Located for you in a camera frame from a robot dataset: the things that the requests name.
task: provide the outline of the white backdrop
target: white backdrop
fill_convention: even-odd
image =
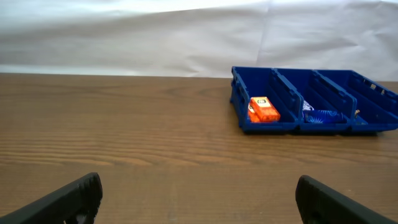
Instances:
[[[231,77],[232,65],[398,81],[398,0],[0,0],[0,72]]]

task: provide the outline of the wood grain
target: wood grain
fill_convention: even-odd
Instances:
[[[97,223],[300,223],[309,174],[398,220],[397,131],[244,135],[229,83],[0,75],[0,215],[99,172]]]

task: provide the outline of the orange box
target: orange box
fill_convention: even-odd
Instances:
[[[250,106],[250,104],[249,104],[249,108],[248,108],[248,115],[249,115],[251,122],[254,122],[254,123],[261,122],[259,117],[256,115],[256,112],[254,112],[253,107]]]
[[[280,119],[280,114],[265,96],[252,97],[250,99],[250,105],[262,122],[272,122]]]

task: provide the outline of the wooden table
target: wooden table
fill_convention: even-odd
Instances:
[[[301,223],[308,174],[398,221],[398,131],[244,135],[229,83],[0,75],[0,215],[98,172],[97,224]]]

